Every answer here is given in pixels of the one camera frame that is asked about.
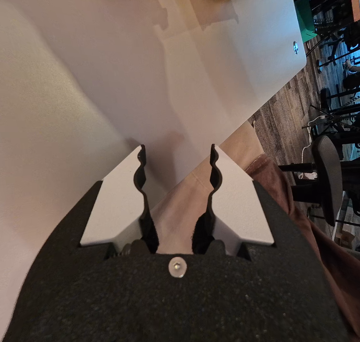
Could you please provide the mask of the person's brown top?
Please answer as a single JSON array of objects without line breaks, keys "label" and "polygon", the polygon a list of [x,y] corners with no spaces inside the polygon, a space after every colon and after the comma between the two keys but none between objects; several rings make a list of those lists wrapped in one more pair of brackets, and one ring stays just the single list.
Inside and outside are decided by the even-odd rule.
[{"label": "person's brown top", "polygon": [[344,317],[350,341],[360,341],[360,262],[331,241],[295,205],[290,183],[265,153],[241,157],[237,164],[259,182],[299,227],[325,271]]}]

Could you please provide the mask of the black mesh office chair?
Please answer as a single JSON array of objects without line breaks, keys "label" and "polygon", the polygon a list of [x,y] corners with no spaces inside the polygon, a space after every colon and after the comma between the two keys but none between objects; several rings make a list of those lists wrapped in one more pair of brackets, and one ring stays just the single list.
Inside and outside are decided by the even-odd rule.
[{"label": "black mesh office chair", "polygon": [[335,227],[342,204],[343,182],[340,158],[327,136],[318,137],[311,145],[313,163],[279,165],[282,172],[317,173],[315,180],[291,186],[293,200],[319,204],[328,225]]}]

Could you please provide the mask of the person's beige trouser leg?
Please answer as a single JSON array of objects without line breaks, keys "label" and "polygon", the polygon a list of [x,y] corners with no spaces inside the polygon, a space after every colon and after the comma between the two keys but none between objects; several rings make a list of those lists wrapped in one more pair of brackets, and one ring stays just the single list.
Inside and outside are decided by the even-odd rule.
[{"label": "person's beige trouser leg", "polygon": [[[220,148],[243,170],[264,153],[254,125],[249,121],[221,143]],[[209,160],[207,156],[151,210],[159,238],[158,254],[192,254],[195,225],[205,212],[213,190]]]}]

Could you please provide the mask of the grey desk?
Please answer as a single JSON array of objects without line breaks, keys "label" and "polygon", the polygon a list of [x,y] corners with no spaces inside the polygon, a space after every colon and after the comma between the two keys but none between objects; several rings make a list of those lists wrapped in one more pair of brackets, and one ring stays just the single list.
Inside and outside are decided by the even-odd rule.
[{"label": "grey desk", "polygon": [[1,0],[1,319],[135,147],[152,208],[305,64],[294,0]]}]

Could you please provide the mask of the green plastic crate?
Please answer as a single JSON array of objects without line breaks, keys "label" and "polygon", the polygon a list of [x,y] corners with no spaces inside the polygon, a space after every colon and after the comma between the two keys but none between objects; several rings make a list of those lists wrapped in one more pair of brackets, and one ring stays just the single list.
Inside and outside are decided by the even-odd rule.
[{"label": "green plastic crate", "polygon": [[317,37],[310,7],[310,0],[295,1],[295,11],[303,43]]}]

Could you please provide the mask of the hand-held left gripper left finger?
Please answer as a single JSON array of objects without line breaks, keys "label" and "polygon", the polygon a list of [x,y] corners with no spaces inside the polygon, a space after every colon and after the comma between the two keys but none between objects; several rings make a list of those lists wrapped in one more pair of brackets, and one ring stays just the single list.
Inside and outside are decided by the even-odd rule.
[{"label": "hand-held left gripper left finger", "polygon": [[146,149],[136,147],[101,181],[101,187],[80,240],[82,247],[113,244],[121,252],[143,240],[150,253],[159,247],[146,193]]}]

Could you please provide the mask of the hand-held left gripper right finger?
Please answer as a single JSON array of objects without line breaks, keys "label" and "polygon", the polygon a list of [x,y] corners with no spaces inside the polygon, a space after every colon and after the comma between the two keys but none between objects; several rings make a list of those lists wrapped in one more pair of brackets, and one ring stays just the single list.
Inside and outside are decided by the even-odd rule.
[{"label": "hand-held left gripper right finger", "polygon": [[193,253],[205,254],[215,240],[224,243],[227,255],[238,255],[244,242],[272,246],[254,180],[215,144],[209,162],[213,189],[193,232]]}]

